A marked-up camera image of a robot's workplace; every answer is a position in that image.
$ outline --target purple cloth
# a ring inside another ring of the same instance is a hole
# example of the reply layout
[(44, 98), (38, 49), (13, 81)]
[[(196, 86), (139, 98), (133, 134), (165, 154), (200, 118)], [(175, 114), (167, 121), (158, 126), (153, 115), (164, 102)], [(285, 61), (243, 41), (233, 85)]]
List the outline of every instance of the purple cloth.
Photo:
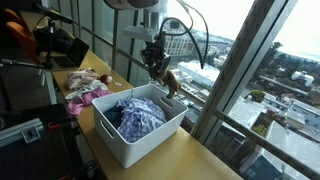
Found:
[(133, 143), (166, 123), (162, 109), (146, 98), (127, 98), (119, 100), (121, 106), (121, 125), (118, 131), (121, 136)]
[(101, 87), (98, 87), (93, 91), (82, 95), (81, 97), (76, 97), (69, 102), (67, 113), (71, 115), (79, 115), (83, 108), (92, 104), (92, 100), (94, 98), (102, 97), (108, 94), (112, 94), (112, 91), (106, 91)]

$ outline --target tabletop surface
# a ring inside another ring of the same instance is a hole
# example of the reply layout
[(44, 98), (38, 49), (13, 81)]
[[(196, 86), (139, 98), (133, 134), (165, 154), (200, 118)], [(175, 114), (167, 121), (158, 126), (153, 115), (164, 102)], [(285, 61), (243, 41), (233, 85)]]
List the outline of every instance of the tabletop surface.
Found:
[[(36, 24), (34, 21), (41, 17), (30, 12), (21, 14), (29, 28), (33, 28)], [(93, 68), (99, 75), (111, 74), (115, 81), (122, 84), (122, 86), (109, 84), (107, 87), (113, 92), (133, 88), (92, 51), (87, 53), (80, 68)], [(66, 75), (70, 72), (72, 71), (52, 72), (64, 96), (72, 92), (65, 84)], [(87, 106), (81, 111), (78, 123), (107, 179), (241, 179), (181, 127), (131, 167), (123, 168), (95, 129), (93, 106)]]

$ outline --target blue fabric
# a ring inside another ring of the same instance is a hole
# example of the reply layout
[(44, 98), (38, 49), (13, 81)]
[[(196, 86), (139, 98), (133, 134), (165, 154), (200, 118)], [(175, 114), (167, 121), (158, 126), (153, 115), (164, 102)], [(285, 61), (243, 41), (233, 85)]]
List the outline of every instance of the blue fabric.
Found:
[(118, 131), (130, 143), (138, 141), (166, 122), (162, 109), (149, 99), (122, 99), (117, 102), (119, 106), (124, 110)]

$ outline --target stuffed toy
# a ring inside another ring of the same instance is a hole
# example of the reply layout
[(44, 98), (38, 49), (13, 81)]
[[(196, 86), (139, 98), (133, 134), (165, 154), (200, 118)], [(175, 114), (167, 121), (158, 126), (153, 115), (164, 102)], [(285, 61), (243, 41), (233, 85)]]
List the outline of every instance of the stuffed toy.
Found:
[(169, 87), (168, 99), (172, 99), (175, 92), (181, 87), (181, 84), (176, 80), (174, 74), (168, 69), (157, 73), (156, 66), (152, 66), (149, 67), (149, 75), (154, 81), (158, 81), (160, 85)]

